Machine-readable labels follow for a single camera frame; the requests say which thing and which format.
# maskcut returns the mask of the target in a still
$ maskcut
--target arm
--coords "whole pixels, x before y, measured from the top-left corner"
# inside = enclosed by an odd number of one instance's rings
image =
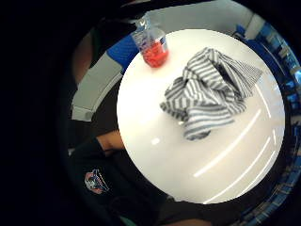
[[[113,150],[125,149],[119,130],[115,130],[110,133],[97,136],[96,138],[101,144],[105,156],[110,155],[113,152]]]
[[[185,219],[171,224],[162,226],[212,226],[212,223],[202,219]]]

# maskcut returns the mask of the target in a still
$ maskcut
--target logo patch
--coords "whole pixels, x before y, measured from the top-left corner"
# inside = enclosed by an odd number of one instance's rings
[[[100,195],[109,190],[109,187],[105,183],[100,171],[94,169],[92,172],[87,172],[85,176],[85,184],[87,189]]]

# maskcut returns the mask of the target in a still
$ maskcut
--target red drink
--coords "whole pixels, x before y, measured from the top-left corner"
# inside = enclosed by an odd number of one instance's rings
[[[159,68],[167,59],[168,50],[165,41],[156,41],[150,48],[143,51],[144,61],[153,68]]]

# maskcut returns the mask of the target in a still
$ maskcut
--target table top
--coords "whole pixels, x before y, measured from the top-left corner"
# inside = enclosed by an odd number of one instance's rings
[[[285,113],[277,82],[262,61],[240,41],[212,30],[186,29],[166,35],[169,57],[158,69],[138,54],[125,72],[118,97],[119,130],[141,173],[176,201],[218,203],[237,198],[258,184],[280,151]],[[187,61],[204,47],[263,70],[235,122],[206,138],[183,137],[182,121],[159,104]]]

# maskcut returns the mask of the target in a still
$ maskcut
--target gray and white striped shirt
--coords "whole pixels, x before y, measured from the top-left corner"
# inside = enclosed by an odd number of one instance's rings
[[[232,116],[246,110],[244,98],[262,71],[234,60],[215,49],[204,48],[186,64],[182,76],[166,90],[161,108],[184,121],[184,137],[207,137],[212,129],[234,122]]]

